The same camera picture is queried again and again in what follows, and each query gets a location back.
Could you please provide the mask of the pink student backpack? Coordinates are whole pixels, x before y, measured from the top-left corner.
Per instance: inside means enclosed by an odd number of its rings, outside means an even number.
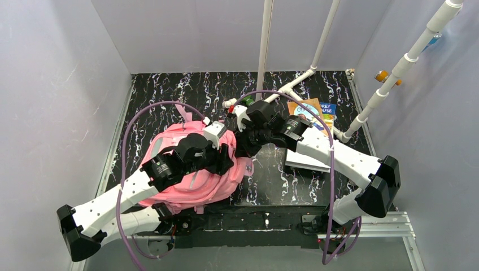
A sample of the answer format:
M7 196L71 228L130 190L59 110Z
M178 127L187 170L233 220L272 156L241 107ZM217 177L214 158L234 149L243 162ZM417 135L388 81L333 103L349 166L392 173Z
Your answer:
M141 162L142 164L164 148L176 146L188 134L203 133L204 123L193 121L192 113L186 112L183 106L177 105L176 108L180 115L186 118L186 121L181 124L170 125L153 138ZM250 158L234 157L236 139L233 132L227 131L220 138L220 142L229 145L229 154L234 162L234 165L226 174L220 176L205 169L187 174L180 183L140 201L139 205L149 207L156 203L164 203L174 215L188 208L194 208L197 213L201 214L205 205L230 197L245 176L252 176L254 163Z

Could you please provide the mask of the large grey white book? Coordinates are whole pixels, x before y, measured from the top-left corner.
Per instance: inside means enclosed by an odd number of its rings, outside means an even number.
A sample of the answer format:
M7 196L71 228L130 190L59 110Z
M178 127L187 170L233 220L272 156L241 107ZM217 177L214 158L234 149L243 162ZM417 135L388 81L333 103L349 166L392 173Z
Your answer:
M330 166L307 155L302 155L288 149L285 151L285 166L330 173Z

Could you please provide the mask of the orange Othello book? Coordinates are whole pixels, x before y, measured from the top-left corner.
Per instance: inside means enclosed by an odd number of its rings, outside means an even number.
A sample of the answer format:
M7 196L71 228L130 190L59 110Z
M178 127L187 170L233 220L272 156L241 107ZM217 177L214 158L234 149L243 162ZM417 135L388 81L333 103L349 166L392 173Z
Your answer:
M287 105L288 105L289 113L291 115L296 115L300 117L301 119L308 120L312 123L319 123L319 121L316 119L316 116L318 116L322 120L324 119L318 98L300 100L299 102L308 110L310 110L311 113L305 110L303 107L301 107L297 103L293 101L289 101L287 102Z

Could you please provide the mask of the blue storey house book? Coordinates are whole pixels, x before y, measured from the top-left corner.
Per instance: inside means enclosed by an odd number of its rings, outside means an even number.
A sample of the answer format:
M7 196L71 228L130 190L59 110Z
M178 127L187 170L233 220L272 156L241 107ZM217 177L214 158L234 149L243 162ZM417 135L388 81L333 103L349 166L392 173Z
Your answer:
M336 104L320 102L321 113L323 120L330 130L331 135L334 135L334 121L336 118Z

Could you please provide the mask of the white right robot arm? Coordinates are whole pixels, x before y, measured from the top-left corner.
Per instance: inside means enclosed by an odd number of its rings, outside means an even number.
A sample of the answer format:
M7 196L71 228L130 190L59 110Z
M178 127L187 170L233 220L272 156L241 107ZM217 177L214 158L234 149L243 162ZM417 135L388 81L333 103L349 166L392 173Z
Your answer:
M343 225L362 215L384 218L400 188L399 163L396 158L383 159L358 152L338 140L333 142L310 121L290 115L282 117L274 107L261 100L250 107L237 105L229 109L236 118L234 132L236 156L252 157L272 143L280 148L306 155L333 171L346 176L357 189L335 199L323 219Z

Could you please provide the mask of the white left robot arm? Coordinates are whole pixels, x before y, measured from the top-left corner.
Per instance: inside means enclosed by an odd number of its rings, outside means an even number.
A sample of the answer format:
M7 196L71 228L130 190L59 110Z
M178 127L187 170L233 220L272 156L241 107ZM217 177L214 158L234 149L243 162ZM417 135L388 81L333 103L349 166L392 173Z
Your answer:
M144 161L125 181L78 206L63 205L56 215L74 262L110 241L154 231L183 209L227 198L237 186L236 140L202 132L166 132L154 139Z

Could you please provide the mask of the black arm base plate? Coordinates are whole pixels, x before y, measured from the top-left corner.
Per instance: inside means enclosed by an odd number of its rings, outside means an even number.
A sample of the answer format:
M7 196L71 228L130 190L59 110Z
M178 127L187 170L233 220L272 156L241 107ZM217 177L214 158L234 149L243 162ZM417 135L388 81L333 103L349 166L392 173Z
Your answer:
M209 205L202 214L186 209L173 218L176 248L300 247L320 248L330 234L329 247L344 240L352 223L328 227L325 206Z

